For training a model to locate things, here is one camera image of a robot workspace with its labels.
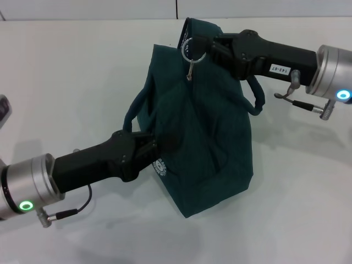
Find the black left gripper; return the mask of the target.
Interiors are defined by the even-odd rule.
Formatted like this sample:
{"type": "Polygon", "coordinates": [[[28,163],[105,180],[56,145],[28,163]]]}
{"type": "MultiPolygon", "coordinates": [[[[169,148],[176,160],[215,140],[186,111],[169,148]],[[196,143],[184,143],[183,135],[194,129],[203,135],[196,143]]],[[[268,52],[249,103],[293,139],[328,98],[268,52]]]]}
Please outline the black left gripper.
{"type": "Polygon", "coordinates": [[[172,153],[179,145],[172,134],[155,137],[142,131],[116,131],[101,144],[56,158],[53,180],[61,193],[111,177],[130,182],[161,154],[172,153]]]}

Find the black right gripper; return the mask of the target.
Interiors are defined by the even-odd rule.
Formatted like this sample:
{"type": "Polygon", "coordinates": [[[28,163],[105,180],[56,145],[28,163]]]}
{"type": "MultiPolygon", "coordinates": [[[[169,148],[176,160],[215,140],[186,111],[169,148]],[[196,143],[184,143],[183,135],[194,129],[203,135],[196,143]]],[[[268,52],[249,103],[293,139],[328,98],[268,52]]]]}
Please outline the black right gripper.
{"type": "Polygon", "coordinates": [[[310,85],[317,70],[316,52],[267,41],[253,30],[195,35],[191,48],[196,54],[209,53],[214,64],[239,80],[260,75],[290,82],[291,72],[298,70],[300,84],[310,85]]]}

